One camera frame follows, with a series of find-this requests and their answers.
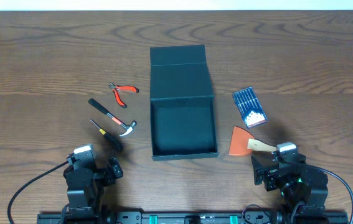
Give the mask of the orange scraper with wooden handle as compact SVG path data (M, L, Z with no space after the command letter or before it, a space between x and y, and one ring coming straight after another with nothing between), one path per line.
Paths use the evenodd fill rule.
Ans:
M230 156L247 156L253 151L275 152L276 147L265 144L255 139L247 130L234 126L228 154Z

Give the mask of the blue precision screwdriver set case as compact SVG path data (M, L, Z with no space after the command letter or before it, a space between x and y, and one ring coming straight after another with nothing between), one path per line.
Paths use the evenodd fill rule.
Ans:
M234 92L232 98L247 128L253 128L268 121L268 118L266 117L266 114L251 86Z

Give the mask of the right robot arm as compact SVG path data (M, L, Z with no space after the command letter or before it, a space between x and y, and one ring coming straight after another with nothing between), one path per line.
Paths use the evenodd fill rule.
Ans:
M323 218L328 196L328 177L318 168L306 163L306 156L280 155L275 159L252 156L254 184L264 185L266 191L279 190L284 199L285 221L295 222L299 218Z

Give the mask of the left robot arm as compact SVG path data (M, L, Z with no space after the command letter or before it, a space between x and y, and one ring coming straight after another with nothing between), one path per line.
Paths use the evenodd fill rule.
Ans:
M64 170L68 204L64 206L60 223L114 223L111 212L102 205L104 188L122 178L123 171L115 157L98 168L93 149L76 149L68 156Z

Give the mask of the black yellow screwdriver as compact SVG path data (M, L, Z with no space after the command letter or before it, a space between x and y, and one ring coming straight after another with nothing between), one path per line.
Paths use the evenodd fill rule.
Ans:
M101 133L101 135L104 137L104 139L109 142L109 144L113 147L115 151L121 152L123 150L123 145L122 143L117 140L113 135L111 135L109 132L101 128L94 120L90 120L94 126L96 126Z

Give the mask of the small claw hammer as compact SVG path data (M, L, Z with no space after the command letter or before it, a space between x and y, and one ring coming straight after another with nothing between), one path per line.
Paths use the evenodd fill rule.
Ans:
M125 132L123 134L120 134L120 136L127 136L133 131L134 127L137 125L137 122L135 120L133 120L132 123L129 125L125 124L93 98L90 98L88 103L92 105L94 108L96 108L98 111L110 117L116 124L120 125L125 130Z

